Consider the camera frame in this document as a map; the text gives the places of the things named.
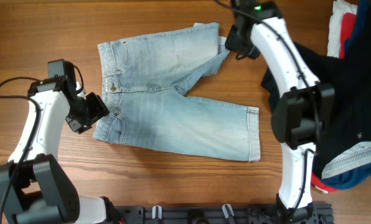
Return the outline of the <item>light blue denim shorts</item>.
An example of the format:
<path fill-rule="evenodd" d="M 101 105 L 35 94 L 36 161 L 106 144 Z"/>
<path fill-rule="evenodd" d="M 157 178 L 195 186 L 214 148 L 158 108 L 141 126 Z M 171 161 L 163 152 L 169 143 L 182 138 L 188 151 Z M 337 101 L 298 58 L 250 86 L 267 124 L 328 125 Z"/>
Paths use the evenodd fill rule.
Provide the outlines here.
<path fill-rule="evenodd" d="M 98 45 L 109 114 L 94 138 L 231 161 L 260 159 L 259 109 L 189 96 L 229 51 L 216 22 Z"/>

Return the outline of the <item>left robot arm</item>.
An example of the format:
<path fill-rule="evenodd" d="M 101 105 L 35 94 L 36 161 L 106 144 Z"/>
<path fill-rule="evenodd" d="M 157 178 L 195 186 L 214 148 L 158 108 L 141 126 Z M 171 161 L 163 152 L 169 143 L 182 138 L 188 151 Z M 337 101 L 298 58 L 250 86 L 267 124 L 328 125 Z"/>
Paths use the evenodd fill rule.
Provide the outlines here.
<path fill-rule="evenodd" d="M 85 94 L 80 75 L 60 59 L 48 63 L 46 79 L 31 78 L 20 141 L 0 165 L 0 223 L 124 222 L 108 198 L 79 196 L 57 161 L 64 124 L 81 134 L 110 113 L 98 95 Z"/>

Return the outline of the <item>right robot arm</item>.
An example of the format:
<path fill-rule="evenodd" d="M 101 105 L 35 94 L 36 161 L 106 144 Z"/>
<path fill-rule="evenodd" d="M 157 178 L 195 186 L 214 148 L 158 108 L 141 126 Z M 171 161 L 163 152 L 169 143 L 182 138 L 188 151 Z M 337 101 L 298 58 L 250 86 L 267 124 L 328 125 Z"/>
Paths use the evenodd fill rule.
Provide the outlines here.
<path fill-rule="evenodd" d="M 226 48 L 236 59 L 262 55 L 279 93 L 271 128 L 283 155 L 281 187 L 272 205 L 255 205 L 253 223 L 322 223 L 310 193 L 312 164 L 329 125 L 335 91 L 322 84 L 299 54 L 273 2 L 231 1 L 235 18 Z"/>

